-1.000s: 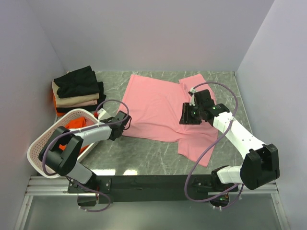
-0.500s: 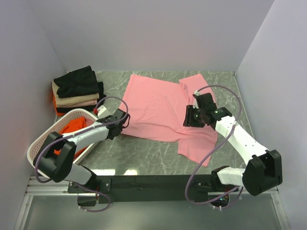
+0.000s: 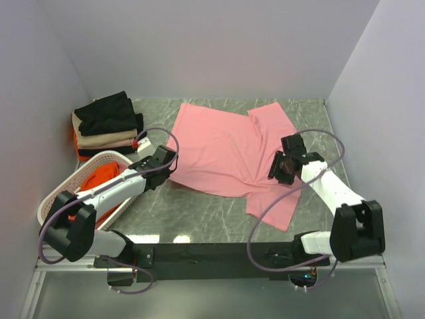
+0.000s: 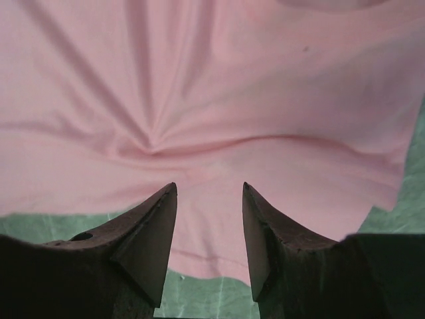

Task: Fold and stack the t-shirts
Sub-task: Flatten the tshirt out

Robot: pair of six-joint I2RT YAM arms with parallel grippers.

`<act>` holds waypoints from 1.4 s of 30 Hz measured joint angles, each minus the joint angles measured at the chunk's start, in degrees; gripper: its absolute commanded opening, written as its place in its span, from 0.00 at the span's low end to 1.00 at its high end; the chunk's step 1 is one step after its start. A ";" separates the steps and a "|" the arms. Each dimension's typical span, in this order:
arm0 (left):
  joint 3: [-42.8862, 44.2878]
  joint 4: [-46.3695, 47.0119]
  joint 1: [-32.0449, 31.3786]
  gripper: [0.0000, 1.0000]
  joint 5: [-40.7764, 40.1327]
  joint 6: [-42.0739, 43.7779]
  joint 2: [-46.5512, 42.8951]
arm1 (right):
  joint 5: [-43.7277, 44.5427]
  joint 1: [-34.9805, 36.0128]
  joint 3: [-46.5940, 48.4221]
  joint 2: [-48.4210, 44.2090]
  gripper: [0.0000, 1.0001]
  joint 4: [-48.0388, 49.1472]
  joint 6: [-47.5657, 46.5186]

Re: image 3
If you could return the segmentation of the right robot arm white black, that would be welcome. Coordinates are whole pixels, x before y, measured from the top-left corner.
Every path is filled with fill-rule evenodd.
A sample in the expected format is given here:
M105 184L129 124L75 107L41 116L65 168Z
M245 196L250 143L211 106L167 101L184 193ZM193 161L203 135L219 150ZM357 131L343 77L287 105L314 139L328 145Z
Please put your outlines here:
M316 152L275 153L268 177L291 185L300 179L310 186L333 215L330 231L298 234L294 242L305 255L332 255L340 262L380 255L386 249L383 209L346 186Z

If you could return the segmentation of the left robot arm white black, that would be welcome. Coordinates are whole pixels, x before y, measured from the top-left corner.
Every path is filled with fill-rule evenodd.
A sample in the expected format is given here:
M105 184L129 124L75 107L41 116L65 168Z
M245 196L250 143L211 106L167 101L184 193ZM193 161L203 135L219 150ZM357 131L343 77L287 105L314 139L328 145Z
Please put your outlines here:
M39 233L39 257L46 264L77 261L92 253L119 257L133 245L116 231L96 228L97 220L125 200L156 189L173 173L179 152L159 146L118 176L87 191L58 194Z

